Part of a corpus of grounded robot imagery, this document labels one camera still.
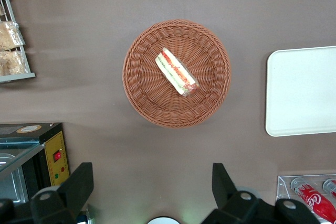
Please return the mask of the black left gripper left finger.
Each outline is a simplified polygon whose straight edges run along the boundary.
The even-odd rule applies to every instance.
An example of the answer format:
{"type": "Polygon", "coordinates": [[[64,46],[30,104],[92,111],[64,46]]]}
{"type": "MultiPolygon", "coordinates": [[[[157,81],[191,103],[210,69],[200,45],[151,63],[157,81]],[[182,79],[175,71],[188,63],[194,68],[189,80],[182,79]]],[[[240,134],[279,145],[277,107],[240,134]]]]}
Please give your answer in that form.
{"type": "Polygon", "coordinates": [[[45,188],[30,201],[34,223],[76,223],[93,189],[92,163],[81,163],[56,190],[45,188]]]}

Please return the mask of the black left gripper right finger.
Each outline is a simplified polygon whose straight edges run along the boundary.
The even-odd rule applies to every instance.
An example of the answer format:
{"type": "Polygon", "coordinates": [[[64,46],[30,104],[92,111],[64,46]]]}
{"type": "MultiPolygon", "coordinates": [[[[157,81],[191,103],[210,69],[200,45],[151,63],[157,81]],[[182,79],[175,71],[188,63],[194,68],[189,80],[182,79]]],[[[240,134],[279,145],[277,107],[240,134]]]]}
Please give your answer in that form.
{"type": "Polygon", "coordinates": [[[238,190],[222,163],[212,168],[217,208],[202,223],[274,223],[274,207],[246,190],[238,190]]]}

